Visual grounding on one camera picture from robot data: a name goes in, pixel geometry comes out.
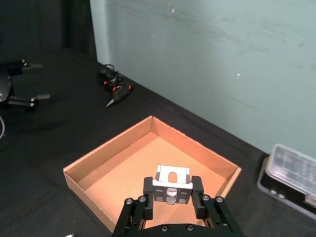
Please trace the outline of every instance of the black fabric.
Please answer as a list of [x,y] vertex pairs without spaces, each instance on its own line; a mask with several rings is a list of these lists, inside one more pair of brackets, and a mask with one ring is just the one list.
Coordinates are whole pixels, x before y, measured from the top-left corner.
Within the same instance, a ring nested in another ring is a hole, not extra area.
[[314,221],[257,189],[258,168],[266,155],[262,151],[137,84],[122,103],[106,109],[110,96],[97,85],[98,64],[73,50],[27,59],[43,63],[44,69],[14,78],[16,94],[50,92],[52,101],[34,113],[3,117],[0,236],[109,237],[68,189],[62,168],[149,115],[243,169],[226,200],[247,236],[316,236]]
[[1,0],[0,58],[60,50],[64,44],[62,0]]
[[89,0],[65,0],[65,47],[96,59],[96,48]]
[[96,59],[89,0],[0,1],[0,59],[63,47]]

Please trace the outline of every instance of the wall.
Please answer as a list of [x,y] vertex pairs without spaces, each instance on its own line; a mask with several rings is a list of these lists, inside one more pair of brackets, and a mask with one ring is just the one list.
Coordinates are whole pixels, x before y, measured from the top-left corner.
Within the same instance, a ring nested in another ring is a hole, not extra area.
[[316,1],[91,7],[101,63],[266,152],[283,143],[316,157]]

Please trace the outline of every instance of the black table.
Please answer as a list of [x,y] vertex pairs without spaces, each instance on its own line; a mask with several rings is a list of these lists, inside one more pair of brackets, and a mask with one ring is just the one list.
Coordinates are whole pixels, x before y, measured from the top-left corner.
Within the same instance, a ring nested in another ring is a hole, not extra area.
[[14,78],[15,93],[51,93],[52,101],[35,113],[3,117],[0,236],[111,236],[68,189],[62,169],[149,115],[243,169],[226,200],[247,236],[316,236],[314,221],[257,189],[264,152],[137,84],[126,100],[105,109],[109,95],[97,86],[98,64],[73,50],[27,59],[43,63],[43,73]]

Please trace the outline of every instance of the metal block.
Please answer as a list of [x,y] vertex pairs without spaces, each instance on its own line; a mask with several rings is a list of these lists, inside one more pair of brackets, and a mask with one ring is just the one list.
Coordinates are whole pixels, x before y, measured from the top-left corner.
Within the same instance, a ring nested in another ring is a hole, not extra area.
[[[169,182],[169,174],[177,175],[177,182]],[[188,167],[158,165],[156,178],[153,179],[155,201],[164,201],[167,204],[187,204],[189,202],[193,184],[190,181]]]

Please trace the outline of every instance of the black curtain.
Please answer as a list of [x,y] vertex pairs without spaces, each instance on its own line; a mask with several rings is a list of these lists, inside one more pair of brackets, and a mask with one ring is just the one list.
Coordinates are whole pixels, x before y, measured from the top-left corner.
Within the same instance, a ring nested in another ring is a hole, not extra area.
[[66,0],[65,47],[74,48],[96,59],[92,17],[89,0]]
[[96,58],[89,0],[0,0],[0,58],[75,48]]

